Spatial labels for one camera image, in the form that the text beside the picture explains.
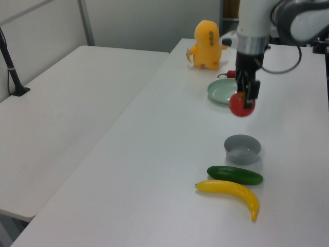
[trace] red tomato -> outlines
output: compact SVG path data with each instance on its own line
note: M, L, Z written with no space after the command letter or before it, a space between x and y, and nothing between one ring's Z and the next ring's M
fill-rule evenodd
M238 117L245 117L250 115L255 109L256 102L255 100L252 103L250 109L243 108L245 103L245 92L237 92L232 95L229 101L229 107L231 112Z

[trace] green cucumber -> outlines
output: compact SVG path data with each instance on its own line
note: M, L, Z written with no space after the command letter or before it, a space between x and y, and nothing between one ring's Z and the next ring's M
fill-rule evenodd
M208 168L207 173L213 179L238 184L255 185L263 181L263 176L256 172L231 166L212 166Z

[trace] stuffed toy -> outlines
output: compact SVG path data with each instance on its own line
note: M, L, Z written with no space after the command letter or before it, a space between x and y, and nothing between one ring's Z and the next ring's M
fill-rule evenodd
M201 21L195 28L194 37L196 44L186 52L188 61L192 63L190 56L193 56L194 66L219 69L222 50L226 50L227 46L220 45L217 24L207 20Z

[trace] green plate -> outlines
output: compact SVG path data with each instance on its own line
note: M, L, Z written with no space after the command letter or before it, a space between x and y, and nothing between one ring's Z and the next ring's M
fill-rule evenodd
M231 96L236 93L237 85L235 79L225 78L212 82L208 86L208 95L211 99L228 104Z

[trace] gray bowl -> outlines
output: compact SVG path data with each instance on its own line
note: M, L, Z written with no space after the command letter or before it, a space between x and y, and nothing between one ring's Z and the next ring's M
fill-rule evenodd
M249 135L233 135L224 142L226 158L237 165L254 163L261 151L261 144Z

